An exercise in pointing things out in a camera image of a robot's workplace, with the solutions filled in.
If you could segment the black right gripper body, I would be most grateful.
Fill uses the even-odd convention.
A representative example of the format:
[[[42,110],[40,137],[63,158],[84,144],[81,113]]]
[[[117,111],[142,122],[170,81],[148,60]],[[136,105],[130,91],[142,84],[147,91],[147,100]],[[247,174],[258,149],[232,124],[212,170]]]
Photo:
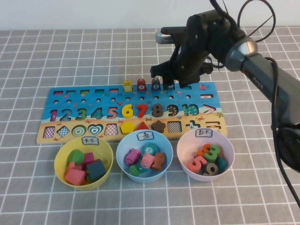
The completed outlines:
[[[172,62],[173,77],[181,88],[199,82],[198,69],[209,54],[224,63],[234,43],[230,21],[215,10],[189,17],[186,28],[187,38]]]

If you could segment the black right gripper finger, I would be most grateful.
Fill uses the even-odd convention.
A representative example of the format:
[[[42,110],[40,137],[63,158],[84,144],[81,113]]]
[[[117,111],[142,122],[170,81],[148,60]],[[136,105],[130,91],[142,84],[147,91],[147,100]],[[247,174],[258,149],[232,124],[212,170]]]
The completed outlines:
[[[165,71],[163,73],[163,88],[164,89],[174,89],[175,88],[175,83],[174,83],[174,76],[172,72],[170,71]]]
[[[162,78],[173,78],[171,72],[171,65],[169,61],[166,61],[156,66],[152,66],[150,68],[150,74],[152,78],[156,76],[160,76]]]

